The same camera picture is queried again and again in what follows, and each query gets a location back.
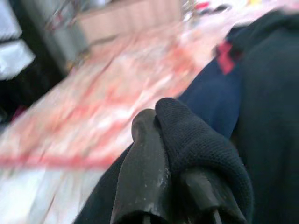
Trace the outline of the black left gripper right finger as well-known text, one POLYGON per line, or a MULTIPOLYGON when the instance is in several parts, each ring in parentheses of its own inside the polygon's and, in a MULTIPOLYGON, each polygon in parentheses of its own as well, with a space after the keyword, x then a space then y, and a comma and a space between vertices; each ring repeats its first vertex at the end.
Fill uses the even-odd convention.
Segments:
POLYGON ((158 100, 155 111, 172 179, 176 181, 183 172, 192 168, 214 171, 227 182, 245 220, 251 224, 253 187, 233 144, 176 99, 158 100))

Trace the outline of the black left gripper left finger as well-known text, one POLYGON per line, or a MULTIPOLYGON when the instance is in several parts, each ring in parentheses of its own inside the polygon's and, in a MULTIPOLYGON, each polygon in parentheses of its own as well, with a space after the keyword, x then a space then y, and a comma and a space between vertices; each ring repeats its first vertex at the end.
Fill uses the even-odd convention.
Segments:
POLYGON ((171 175, 153 109, 132 121, 133 145, 118 176, 112 224, 170 224, 171 175))

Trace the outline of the black garment with red stripe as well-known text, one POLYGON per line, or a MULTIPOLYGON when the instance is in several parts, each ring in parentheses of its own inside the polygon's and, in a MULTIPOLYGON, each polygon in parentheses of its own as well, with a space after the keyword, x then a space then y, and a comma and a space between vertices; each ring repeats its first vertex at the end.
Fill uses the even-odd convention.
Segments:
MULTIPOLYGON (((236 148, 253 187, 251 224, 299 224, 299 10, 270 11, 232 28, 176 100, 236 148)), ((112 224, 132 145, 99 179, 73 224, 112 224)), ((170 224, 248 224, 227 182, 207 168, 171 176, 171 209, 170 224)))

